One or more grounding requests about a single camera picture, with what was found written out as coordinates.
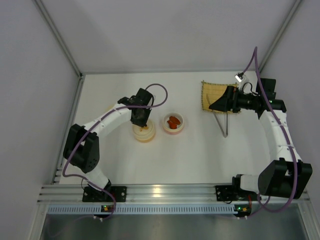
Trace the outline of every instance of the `white wall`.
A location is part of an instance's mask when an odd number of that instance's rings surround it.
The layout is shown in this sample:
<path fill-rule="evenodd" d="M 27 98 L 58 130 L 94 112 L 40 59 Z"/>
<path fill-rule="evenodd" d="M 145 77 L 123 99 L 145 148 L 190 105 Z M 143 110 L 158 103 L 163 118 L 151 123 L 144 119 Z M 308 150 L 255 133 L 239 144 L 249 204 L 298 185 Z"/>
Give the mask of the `white wall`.
<path fill-rule="evenodd" d="M 84 72 L 240 70 L 293 0 L 43 0 Z"/>
<path fill-rule="evenodd" d="M 31 0 L 0 5 L 0 238 L 23 240 L 55 166 L 77 77 Z"/>
<path fill-rule="evenodd" d="M 277 79 L 293 143 L 302 160 L 312 164 L 307 189 L 320 219 L 320 1 L 304 1 L 275 49 L 263 77 Z"/>

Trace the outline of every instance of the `yellow mat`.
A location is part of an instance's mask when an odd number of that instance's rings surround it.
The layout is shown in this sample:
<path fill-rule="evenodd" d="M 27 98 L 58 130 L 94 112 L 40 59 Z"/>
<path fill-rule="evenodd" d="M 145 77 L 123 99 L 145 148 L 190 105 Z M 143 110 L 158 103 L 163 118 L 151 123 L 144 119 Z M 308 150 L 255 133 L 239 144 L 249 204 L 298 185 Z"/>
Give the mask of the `yellow mat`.
<path fill-rule="evenodd" d="M 212 112 L 209 109 L 209 106 L 217 101 L 226 91 L 227 86 L 234 86 L 236 87 L 237 84 L 216 84 L 216 83 L 209 83 L 202 81 L 202 88 L 201 88 L 201 104 L 202 110 L 207 112 Z M 225 114 L 223 111 L 216 111 L 215 113 L 218 114 Z"/>

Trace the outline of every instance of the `metal rod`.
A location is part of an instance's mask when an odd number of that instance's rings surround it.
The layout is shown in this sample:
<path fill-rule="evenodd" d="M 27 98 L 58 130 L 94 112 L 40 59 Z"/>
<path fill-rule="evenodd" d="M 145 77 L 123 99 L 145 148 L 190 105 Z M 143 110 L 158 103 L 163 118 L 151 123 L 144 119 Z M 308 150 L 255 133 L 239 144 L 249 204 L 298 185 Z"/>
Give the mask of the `metal rod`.
<path fill-rule="evenodd" d="M 243 68 L 189 68 L 189 69 L 120 69 L 120 70 L 103 70 L 103 71 L 84 71 L 84 75 L 100 74 L 158 74 L 158 73 L 199 73 L 199 72 L 241 72 Z"/>
<path fill-rule="evenodd" d="M 71 64 L 73 70 L 75 71 L 75 73 L 77 74 L 77 76 L 79 78 L 81 78 L 82 74 L 76 64 L 75 59 L 73 58 L 73 56 L 71 55 L 65 41 L 63 40 L 61 34 L 59 33 L 54 21 L 52 20 L 52 18 L 49 15 L 48 10 L 46 9 L 44 3 L 42 2 L 42 0 L 32 0 L 35 7 L 38 9 L 40 15 L 42 16 L 42 18 L 44 19 L 44 21 L 47 23 L 49 29 L 51 30 L 55 40 L 57 41 L 57 43 L 59 44 L 62 52 L 64 53 L 65 57 L 68 59 L 69 63 Z"/>
<path fill-rule="evenodd" d="M 268 51 L 266 52 L 265 56 L 263 57 L 263 59 L 261 61 L 261 64 L 259 66 L 260 73 L 265 68 L 265 66 L 266 66 L 267 62 L 269 61 L 272 53 L 274 52 L 274 50 L 278 46 L 280 39 L 283 37 L 285 31 L 288 29 L 290 23 L 293 20 L 293 17 L 295 15 L 295 13 L 298 11 L 298 9 L 301 6 L 302 2 L 303 2 L 303 0 L 294 1 L 292 7 L 290 8 L 290 11 L 286 15 L 281 27 L 279 28 L 279 30 L 278 30 L 277 34 L 275 35 L 271 45 L 269 46 Z"/>
<path fill-rule="evenodd" d="M 209 99 L 208 94 L 206 95 L 206 100 L 208 101 L 208 104 L 209 104 L 209 106 L 210 106 L 211 103 L 210 103 L 210 99 Z M 221 123 L 220 123 L 220 121 L 219 121 L 219 119 L 218 119 L 218 116 L 217 116 L 217 114 L 215 113 L 214 110 L 212 110 L 212 113 L 213 113 L 213 115 L 214 115 L 214 117 L 215 117 L 216 122 L 217 122 L 218 125 L 219 125 L 219 128 L 220 128 L 220 130 L 221 130 L 222 135 L 223 135 L 225 138 L 228 137 L 228 134 L 229 134 L 229 133 L 228 133 L 228 112 L 226 112 L 225 131 L 224 131 L 224 129 L 223 129 L 223 127 L 222 127 L 222 125 L 221 125 Z"/>
<path fill-rule="evenodd" d="M 320 239 L 320 223 L 311 201 L 303 201 L 298 204 L 301 218 L 308 239 Z"/>
<path fill-rule="evenodd" d="M 57 160 L 56 160 L 56 168 L 55 168 L 55 171 L 52 175 L 52 178 L 51 178 L 51 183 L 53 183 L 55 181 L 55 178 L 56 178 L 56 172 L 58 169 L 62 169 L 62 163 L 63 163 L 63 152 L 64 152 L 64 148 L 65 148 L 65 144 L 66 144 L 66 141 L 67 141 L 67 137 L 68 137 L 68 133 L 69 133 L 69 129 L 71 127 L 71 125 L 74 123 L 74 120 L 75 120 L 75 117 L 76 117 L 76 112 L 77 112 L 77 109 L 78 109 L 78 104 L 79 104 L 79 100 L 80 100 L 80 96 L 81 96 L 81 92 L 82 92 L 82 87 L 84 85 L 84 80 L 85 80 L 85 77 L 86 76 L 83 76 L 80 81 L 78 82 L 78 85 L 76 87 L 76 90 L 75 90 L 75 93 L 74 93 L 74 96 L 73 96 L 73 100 L 72 100 L 72 105 L 70 107 L 70 111 L 69 111 L 69 114 L 68 114 L 68 119 L 67 119 L 67 122 L 64 126 L 64 136 L 63 136 L 63 139 L 61 141 L 61 145 L 60 145 L 60 148 L 59 148 L 59 153 L 58 153 L 58 156 L 57 156 Z"/>
<path fill-rule="evenodd" d="M 40 240 L 41 233 L 43 231 L 43 227 L 46 220 L 46 215 L 48 211 L 49 205 L 37 205 L 36 206 L 36 214 L 34 215 L 34 219 L 32 221 L 30 231 L 28 233 L 28 240 Z"/>

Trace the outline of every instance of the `white table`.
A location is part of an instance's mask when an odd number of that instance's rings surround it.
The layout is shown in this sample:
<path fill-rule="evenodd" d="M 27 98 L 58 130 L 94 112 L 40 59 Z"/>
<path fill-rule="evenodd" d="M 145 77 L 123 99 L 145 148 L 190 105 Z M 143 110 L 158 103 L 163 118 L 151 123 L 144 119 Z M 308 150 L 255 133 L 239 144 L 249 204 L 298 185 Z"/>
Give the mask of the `white table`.
<path fill-rule="evenodd" d="M 125 123 L 100 141 L 100 162 L 113 184 L 230 183 L 236 174 L 259 174 L 272 160 L 264 130 L 253 110 L 229 115 L 229 136 L 224 138 L 212 113 L 201 108 L 201 81 L 236 82 L 236 72 L 174 72 L 93 74 L 85 77 L 75 123 L 82 125 L 104 113 L 122 97 L 139 88 L 161 83 L 168 90 L 167 102 L 151 111 L 156 136 L 149 143 L 134 139 L 132 124 Z M 246 75 L 256 86 L 253 71 Z M 160 103 L 162 88 L 148 89 Z M 160 121 L 169 112 L 185 118 L 184 130 L 169 135 Z M 225 123 L 225 115 L 218 116 Z M 67 173 L 81 173 L 69 165 Z M 80 178 L 61 177 L 60 184 L 79 184 Z"/>

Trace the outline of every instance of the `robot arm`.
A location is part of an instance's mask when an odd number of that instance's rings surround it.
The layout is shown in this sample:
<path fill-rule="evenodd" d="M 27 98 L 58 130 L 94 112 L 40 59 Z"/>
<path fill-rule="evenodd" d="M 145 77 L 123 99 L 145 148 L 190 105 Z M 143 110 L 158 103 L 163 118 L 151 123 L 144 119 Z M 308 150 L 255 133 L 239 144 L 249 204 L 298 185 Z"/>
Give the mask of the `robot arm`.
<path fill-rule="evenodd" d="M 222 97 L 211 104 L 209 108 L 222 112 L 232 111 L 234 113 L 239 112 L 241 109 L 254 110 L 265 131 L 272 162 L 260 175 L 239 174 L 236 177 L 237 180 L 232 182 L 237 182 L 236 185 L 241 190 L 260 193 L 265 196 L 289 198 L 293 190 L 294 181 L 293 157 L 289 149 L 291 147 L 298 167 L 298 181 L 294 195 L 294 198 L 298 199 L 312 175 L 312 167 L 310 164 L 301 161 L 293 146 L 287 125 L 286 106 L 282 100 L 276 99 L 276 93 L 274 92 L 276 80 L 262 78 L 261 82 L 272 109 L 281 121 L 281 125 L 277 123 L 275 117 L 269 111 L 261 95 L 259 85 L 256 87 L 256 93 L 244 93 L 243 82 L 247 83 L 248 79 L 245 75 L 236 76 L 241 79 L 240 87 L 228 86 Z M 282 127 L 288 135 L 290 146 L 287 144 Z"/>
<path fill-rule="evenodd" d="M 84 142 L 76 150 L 70 163 L 79 168 L 90 183 L 109 192 L 110 180 L 102 172 L 99 163 L 100 150 L 99 138 L 106 137 L 121 124 L 131 121 L 132 124 L 145 127 L 151 112 L 150 108 L 137 108 L 137 106 L 149 106 L 154 96 L 145 89 L 140 88 L 131 98 L 121 98 L 112 109 L 97 119 L 79 126 L 74 124 L 70 130 L 63 151 L 63 156 L 68 159 L 76 144 L 97 122 L 100 122 L 84 139 Z"/>

